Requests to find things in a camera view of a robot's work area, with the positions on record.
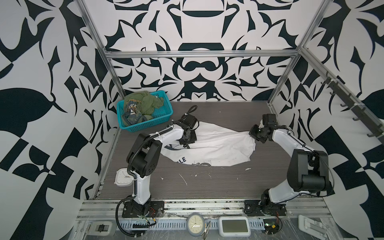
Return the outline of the teal plastic basket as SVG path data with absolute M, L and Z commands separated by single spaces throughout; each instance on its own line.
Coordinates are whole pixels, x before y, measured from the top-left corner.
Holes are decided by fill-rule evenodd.
M 164 91 L 152 92 L 150 94 L 157 97 L 164 98 L 164 105 L 161 108 L 156 109 L 154 111 L 154 113 L 152 114 L 153 118 L 151 120 L 140 123 L 140 124 L 135 124 L 132 126 L 124 126 L 122 117 L 121 117 L 123 113 L 124 100 L 118 102 L 118 105 L 117 105 L 118 123 L 122 130 L 127 130 L 133 133 L 133 132 L 137 132 L 146 128 L 150 128 L 150 127 L 165 123 L 168 120 L 170 120 L 170 117 L 172 116 L 174 111 L 167 94 Z

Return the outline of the white tank top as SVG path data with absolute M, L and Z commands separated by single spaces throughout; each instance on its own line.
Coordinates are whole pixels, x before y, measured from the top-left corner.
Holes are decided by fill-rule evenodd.
M 187 147 L 178 141 L 161 150 L 171 161 L 183 165 L 231 167 L 250 161 L 256 149 L 248 132 L 236 132 L 211 123 L 200 122 L 197 140 Z

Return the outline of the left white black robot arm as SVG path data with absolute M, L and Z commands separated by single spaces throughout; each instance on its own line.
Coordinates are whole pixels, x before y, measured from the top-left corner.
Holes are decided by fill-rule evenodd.
M 140 134 L 127 156 L 127 172 L 134 178 L 133 202 L 144 206 L 150 201 L 150 178 L 156 169 L 161 150 L 171 144 L 188 148 L 197 141 L 197 118 L 190 114 L 154 134 Z

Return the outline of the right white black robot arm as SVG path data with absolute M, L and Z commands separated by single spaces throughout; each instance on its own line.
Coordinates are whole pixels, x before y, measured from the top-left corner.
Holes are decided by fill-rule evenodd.
M 275 114 L 264 114 L 261 123 L 254 125 L 249 135 L 263 144 L 271 141 L 280 145 L 291 157 L 286 180 L 263 192 L 262 208 L 280 207 L 301 195 L 319 197 L 321 192 L 333 190 L 328 154 L 309 147 L 287 126 L 279 125 Z

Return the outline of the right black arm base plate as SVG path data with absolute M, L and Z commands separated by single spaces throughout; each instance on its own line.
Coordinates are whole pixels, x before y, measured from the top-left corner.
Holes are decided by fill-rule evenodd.
M 245 200 L 244 213 L 248 217 L 286 216 L 286 205 L 262 203 L 261 200 Z

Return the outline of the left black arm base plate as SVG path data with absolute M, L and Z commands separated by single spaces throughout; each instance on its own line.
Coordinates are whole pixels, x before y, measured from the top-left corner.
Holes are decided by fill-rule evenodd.
M 123 218 L 136 218 L 145 216 L 154 218 L 158 214 L 163 214 L 165 208 L 164 201 L 151 201 L 148 200 L 145 204 L 140 205 L 136 201 L 131 200 L 124 203 Z

